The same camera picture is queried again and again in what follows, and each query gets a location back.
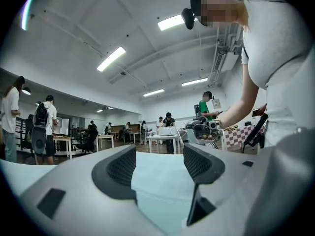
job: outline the black chair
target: black chair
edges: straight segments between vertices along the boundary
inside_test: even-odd
[[[81,149],[82,152],[84,152],[84,153],[88,152],[89,153],[89,151],[93,151],[95,148],[94,142],[96,140],[97,135],[98,135],[97,131],[92,131],[92,132],[90,132],[89,137],[86,138],[86,142],[84,144],[76,144],[75,146],[78,149]]]
[[[34,115],[29,115],[29,117],[25,120],[25,136],[24,136],[24,140],[21,142],[21,147],[22,148],[28,148],[31,150],[31,154],[27,155],[26,157],[23,158],[23,160],[25,161],[27,158],[32,157],[35,160],[35,154],[33,152],[33,147],[32,144],[30,142],[27,141],[26,137],[27,135],[32,132],[34,124],[33,124],[33,117]]]

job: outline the person in green shirt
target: person in green shirt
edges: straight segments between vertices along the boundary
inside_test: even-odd
[[[220,114],[220,112],[209,112],[206,102],[208,102],[210,99],[212,99],[212,93],[210,91],[204,92],[202,95],[202,100],[199,102],[199,110],[202,116],[206,117],[209,121],[212,121],[213,118],[215,119]]]

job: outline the checkered tablecloth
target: checkered tablecloth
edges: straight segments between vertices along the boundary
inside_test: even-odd
[[[226,140],[226,147],[231,147],[235,145],[242,145],[247,138],[247,136],[252,132],[255,125],[244,126],[239,129],[225,131],[225,140]],[[260,132],[263,133],[265,131],[265,127],[263,126],[260,129]]]

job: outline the floor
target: floor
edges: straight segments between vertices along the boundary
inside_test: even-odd
[[[118,142],[118,141],[114,141],[114,147],[120,147],[120,146],[123,146],[124,143],[123,142]],[[221,149],[221,143],[216,143],[216,145],[218,146],[218,149]],[[111,141],[105,141],[103,140],[103,148],[111,148]],[[140,145],[139,142],[136,142],[136,150],[138,152],[144,152],[144,153],[149,153],[149,144],[147,145]],[[230,147],[228,148],[229,151],[232,151],[232,152],[236,152],[236,153],[241,153],[242,150],[239,148],[239,146],[235,146],[235,147]],[[152,152],[153,153],[157,153],[158,152],[158,147],[156,144],[152,144]],[[163,143],[163,145],[160,145],[159,146],[159,152],[161,154],[166,154],[166,144],[165,142]],[[252,148],[252,147],[246,147],[245,150],[244,150],[244,153],[245,154],[257,154],[257,147],[255,148]],[[32,157],[28,157],[26,158],[27,156],[29,156],[30,154],[29,153],[24,153],[24,152],[20,152],[18,151],[18,163],[22,163],[22,164],[33,164],[35,165],[35,161]],[[54,156],[54,163],[56,165],[64,162],[68,160],[67,157],[65,156]]]

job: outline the green t-shirt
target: green t-shirt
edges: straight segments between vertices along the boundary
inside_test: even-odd
[[[209,109],[208,109],[207,103],[205,101],[199,102],[199,110],[201,113],[209,113]],[[213,120],[212,116],[208,116],[207,118],[208,118],[208,120]]]

